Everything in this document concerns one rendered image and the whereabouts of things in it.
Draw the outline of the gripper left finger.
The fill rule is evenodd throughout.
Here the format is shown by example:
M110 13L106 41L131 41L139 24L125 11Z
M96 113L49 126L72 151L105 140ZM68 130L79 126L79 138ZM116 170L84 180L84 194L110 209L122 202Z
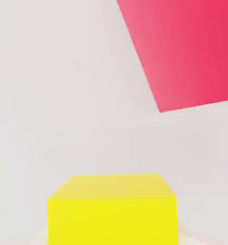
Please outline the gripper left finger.
M35 238L32 241L32 245L48 245L47 228L38 230Z

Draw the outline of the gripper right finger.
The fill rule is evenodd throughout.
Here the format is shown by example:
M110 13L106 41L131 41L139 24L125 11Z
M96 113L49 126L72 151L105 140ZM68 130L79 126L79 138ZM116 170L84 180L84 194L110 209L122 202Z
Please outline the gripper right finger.
M179 225L179 245L221 245L221 242Z

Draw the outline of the large pink box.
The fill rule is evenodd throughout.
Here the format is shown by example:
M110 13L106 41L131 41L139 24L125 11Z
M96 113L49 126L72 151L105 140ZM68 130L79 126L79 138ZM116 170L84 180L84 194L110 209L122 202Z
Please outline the large pink box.
M228 101L228 0L117 0L160 112Z

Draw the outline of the small yellow cube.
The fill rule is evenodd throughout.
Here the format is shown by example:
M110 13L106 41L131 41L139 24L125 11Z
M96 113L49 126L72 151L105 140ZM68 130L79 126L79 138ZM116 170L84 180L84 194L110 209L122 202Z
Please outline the small yellow cube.
M159 174L71 177L47 200L48 245L179 245L177 198Z

